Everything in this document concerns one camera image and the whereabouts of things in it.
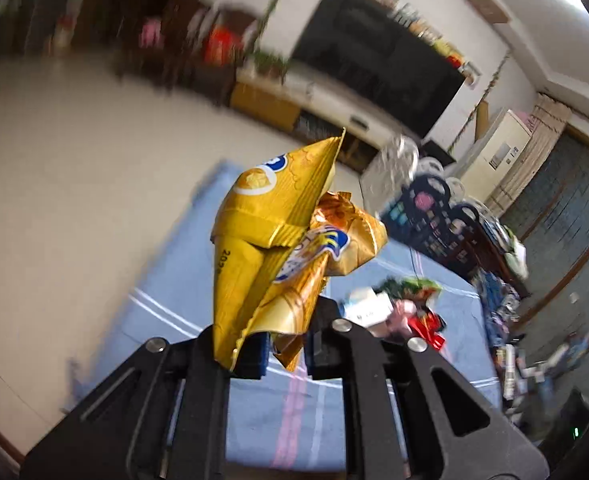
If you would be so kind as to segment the red foil wrapper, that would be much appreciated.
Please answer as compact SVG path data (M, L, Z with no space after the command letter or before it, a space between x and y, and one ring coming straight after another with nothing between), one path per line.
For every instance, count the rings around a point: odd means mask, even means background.
M409 328L414 335L421 337L430 347L440 352L447 342L443 336L447 323L439 314L419 309L409 318Z

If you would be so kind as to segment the white blue medicine box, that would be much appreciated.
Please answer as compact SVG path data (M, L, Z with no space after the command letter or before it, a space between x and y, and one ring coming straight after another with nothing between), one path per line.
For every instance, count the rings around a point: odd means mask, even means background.
M372 287L352 290L341 306L342 318L367 328L375 335L386 331L386 320L392 311L389 296L385 292L375 292Z

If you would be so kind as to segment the pink cloth on chair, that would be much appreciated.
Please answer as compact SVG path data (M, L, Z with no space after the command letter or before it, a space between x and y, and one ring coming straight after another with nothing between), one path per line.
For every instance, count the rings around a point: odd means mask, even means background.
M147 18L138 36L138 46L142 49L162 49L163 41L160 18Z

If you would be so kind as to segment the large black television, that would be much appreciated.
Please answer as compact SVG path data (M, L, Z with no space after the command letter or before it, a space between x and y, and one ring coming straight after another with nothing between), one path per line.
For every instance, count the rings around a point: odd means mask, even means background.
M319 1L291 57L344 84L420 138L464 83L444 56L374 0Z

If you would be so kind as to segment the yellow chip bag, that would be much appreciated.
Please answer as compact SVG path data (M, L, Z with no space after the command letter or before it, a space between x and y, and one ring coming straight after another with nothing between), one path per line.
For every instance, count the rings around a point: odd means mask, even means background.
M228 370L255 334L294 370L326 282L387 244L383 222L331 191L342 142L331 136L244 170L218 208L213 352Z

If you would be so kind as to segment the dark wooden chair right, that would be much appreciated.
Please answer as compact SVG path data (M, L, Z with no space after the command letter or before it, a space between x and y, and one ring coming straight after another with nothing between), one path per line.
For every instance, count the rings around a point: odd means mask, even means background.
M187 84L206 94L218 106L225 105L236 84L238 68L244 64L253 47L260 24L258 13L238 3L208 6L190 0L192 15L186 25L165 34L168 58L164 64L162 84L172 90ZM206 38L215 25L223 25L244 37L244 54L236 65L212 66L203 59Z

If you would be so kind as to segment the blue striped tablecloth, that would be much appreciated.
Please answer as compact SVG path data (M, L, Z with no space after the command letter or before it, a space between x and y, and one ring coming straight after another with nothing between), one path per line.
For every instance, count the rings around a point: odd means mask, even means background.
M219 162L197 186L191 204L161 252L131 290L88 378L75 388L82 400L142 344L195 338L213 322L214 246L218 208L240 167ZM439 292L433 311L445 323L444 356L495 408L501 387L490 356L482 304L473 285L396 240L345 276L331 278L323 295L337 304L388 278L427 278ZM263 352L259 380L234 379L229 388L226 457L246 466L339 471L345 466L343 392L337 379L308 373L303 334L254 334Z

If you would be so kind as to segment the cluttered side table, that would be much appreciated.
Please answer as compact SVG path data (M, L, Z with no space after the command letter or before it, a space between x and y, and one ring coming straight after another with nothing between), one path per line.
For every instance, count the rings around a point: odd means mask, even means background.
M483 211L478 228L478 266L473 285L481 300L485 333L500 381L504 414L525 434L552 425L555 382L587 354L589 334L572 332L544 359L528 362L524 333L516 330L528 276L526 247L499 219Z

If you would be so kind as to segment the navy baby fence panel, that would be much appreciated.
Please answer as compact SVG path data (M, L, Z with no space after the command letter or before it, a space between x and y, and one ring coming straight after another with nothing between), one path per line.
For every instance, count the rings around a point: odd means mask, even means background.
M415 249L461 278L468 278L479 266L479 212L465 202L452 205L450 188L441 177L420 174L383 211L381 221L391 240Z

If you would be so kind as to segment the pink ribbon wrapper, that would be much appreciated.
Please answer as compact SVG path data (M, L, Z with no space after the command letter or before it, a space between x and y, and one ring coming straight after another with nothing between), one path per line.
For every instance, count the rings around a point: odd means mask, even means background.
M408 299L395 299L391 313L369 331L377 338L390 340L406 340L414 336L409 321L416 315L416 304Z

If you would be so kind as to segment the potted green plant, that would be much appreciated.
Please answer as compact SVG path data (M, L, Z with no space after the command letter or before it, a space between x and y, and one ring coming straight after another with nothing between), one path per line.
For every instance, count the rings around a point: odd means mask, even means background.
M283 81L288 72L289 60L280 54L267 50L255 50L252 55L255 73L260 77Z

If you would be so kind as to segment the white standing air conditioner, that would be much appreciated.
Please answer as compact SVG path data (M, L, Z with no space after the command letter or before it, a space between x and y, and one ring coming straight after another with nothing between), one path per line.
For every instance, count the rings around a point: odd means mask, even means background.
M451 175L461 181L465 195L484 202L515 166L531 139L521 118L504 108L484 136L456 162Z

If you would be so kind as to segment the wooden TV cabinet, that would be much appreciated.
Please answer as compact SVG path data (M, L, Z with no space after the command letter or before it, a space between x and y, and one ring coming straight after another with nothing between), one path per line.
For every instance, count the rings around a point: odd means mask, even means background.
M279 82L250 66L237 70L229 106L305 143L342 134L338 160L359 174L395 135L390 127L353 112L312 81Z

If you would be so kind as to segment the green snack wrapper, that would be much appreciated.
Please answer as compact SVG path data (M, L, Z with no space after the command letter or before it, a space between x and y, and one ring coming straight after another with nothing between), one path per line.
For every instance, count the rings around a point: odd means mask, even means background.
M426 302L432 296L438 296L441 287L429 278L394 278L389 276L382 283L374 287L376 294L384 292L391 299L411 300L417 302Z

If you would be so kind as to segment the white baby fence panel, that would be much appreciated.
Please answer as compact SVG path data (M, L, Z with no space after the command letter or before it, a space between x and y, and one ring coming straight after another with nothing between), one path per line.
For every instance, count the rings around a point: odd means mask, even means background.
M360 176L365 210L381 216L414 179L418 160L412 139L396 136L388 142Z

